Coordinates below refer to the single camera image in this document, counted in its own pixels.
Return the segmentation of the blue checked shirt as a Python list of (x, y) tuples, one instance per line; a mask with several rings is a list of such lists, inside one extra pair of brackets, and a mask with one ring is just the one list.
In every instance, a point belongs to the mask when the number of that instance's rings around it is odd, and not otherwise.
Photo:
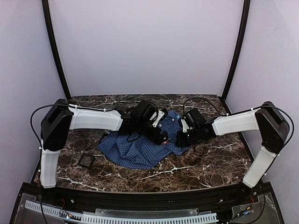
[(181, 115), (170, 110), (158, 127), (168, 133), (168, 143), (156, 145), (147, 137), (137, 133), (120, 134), (111, 132), (98, 145), (98, 149), (115, 164), (130, 169), (151, 169), (170, 154), (180, 156), (189, 147), (178, 147), (175, 144), (177, 132), (181, 130)]

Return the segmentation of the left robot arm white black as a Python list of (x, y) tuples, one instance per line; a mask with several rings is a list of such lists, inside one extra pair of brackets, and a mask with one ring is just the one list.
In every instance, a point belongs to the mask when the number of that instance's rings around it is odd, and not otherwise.
[(168, 140), (167, 132), (158, 127), (166, 112), (145, 100), (128, 109), (80, 107), (68, 104), (63, 99), (49, 107), (50, 110), (41, 121), (40, 134), (39, 181), (45, 189), (56, 186), (58, 158), (70, 130), (99, 129), (124, 134), (137, 133), (157, 145)]

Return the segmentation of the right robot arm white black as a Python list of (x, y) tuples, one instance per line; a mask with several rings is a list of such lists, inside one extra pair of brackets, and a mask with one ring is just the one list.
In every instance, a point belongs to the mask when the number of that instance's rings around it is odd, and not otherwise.
[(188, 147), (210, 140), (217, 136), (231, 133), (257, 131), (262, 143), (257, 156), (241, 183), (246, 188), (254, 188), (271, 167), (282, 149), (294, 135), (294, 122), (282, 109), (271, 101), (261, 106), (242, 112), (226, 114), (205, 119), (198, 109), (194, 108), (179, 119), (182, 126), (177, 133), (176, 145)]

